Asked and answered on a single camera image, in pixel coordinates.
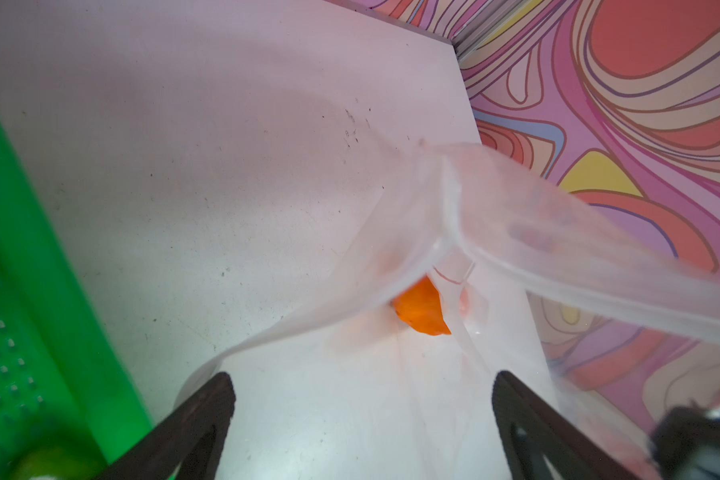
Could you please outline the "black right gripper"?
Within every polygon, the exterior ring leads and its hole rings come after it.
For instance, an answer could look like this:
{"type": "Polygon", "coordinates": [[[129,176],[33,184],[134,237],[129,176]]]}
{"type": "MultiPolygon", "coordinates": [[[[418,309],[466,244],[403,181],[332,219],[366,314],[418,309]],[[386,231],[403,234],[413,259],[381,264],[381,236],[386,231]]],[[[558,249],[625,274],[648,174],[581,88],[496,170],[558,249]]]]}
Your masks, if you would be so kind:
{"type": "Polygon", "coordinates": [[[720,479],[720,408],[675,407],[650,436],[663,479],[720,479]]]}

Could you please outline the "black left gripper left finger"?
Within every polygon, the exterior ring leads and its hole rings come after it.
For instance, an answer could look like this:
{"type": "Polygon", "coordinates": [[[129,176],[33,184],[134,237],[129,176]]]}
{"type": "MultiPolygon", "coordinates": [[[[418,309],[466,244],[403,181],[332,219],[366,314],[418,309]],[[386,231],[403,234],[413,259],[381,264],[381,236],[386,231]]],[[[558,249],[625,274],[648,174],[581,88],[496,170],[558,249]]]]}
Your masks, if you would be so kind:
{"type": "Polygon", "coordinates": [[[220,464],[236,395],[218,373],[192,394],[99,479],[213,479],[220,464]]]}

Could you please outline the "clear zip top bag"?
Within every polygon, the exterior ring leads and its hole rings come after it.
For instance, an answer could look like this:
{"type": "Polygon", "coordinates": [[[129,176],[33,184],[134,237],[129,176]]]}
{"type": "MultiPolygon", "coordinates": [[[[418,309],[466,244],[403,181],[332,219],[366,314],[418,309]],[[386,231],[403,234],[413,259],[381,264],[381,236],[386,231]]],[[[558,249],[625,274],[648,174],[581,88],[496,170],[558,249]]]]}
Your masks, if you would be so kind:
{"type": "Polygon", "coordinates": [[[549,182],[480,145],[420,148],[329,277],[178,397],[231,376],[223,479],[506,479],[503,370],[657,478],[663,417],[720,408],[720,244],[597,150],[549,182]],[[391,305],[424,276],[450,335],[391,305]]]}

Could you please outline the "green lettuce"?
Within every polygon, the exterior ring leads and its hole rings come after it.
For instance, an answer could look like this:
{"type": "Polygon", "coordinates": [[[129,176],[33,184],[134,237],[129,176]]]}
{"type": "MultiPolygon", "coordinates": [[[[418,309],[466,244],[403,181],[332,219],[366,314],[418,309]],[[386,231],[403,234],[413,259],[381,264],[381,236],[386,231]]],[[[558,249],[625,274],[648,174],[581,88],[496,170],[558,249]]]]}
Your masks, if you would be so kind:
{"type": "Polygon", "coordinates": [[[23,455],[8,479],[93,479],[107,467],[98,454],[52,445],[23,455]]]}

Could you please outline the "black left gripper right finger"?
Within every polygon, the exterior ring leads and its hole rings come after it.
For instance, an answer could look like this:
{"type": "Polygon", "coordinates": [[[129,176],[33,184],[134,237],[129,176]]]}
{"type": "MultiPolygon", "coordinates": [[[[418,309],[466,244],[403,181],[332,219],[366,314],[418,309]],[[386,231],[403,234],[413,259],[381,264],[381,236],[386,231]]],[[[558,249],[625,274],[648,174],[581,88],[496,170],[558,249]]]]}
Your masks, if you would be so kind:
{"type": "Polygon", "coordinates": [[[496,375],[492,408],[514,479],[635,477],[509,371],[496,375]]]}

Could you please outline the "orange bell pepper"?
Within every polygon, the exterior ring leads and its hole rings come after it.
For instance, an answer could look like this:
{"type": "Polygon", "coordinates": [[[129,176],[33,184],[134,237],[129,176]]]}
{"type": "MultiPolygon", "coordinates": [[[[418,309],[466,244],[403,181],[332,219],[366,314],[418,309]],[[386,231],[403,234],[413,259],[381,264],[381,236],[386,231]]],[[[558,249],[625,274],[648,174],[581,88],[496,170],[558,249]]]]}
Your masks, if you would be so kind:
{"type": "Polygon", "coordinates": [[[440,294],[427,277],[396,296],[391,305],[403,323],[429,336],[450,335],[440,300],[440,294]]]}

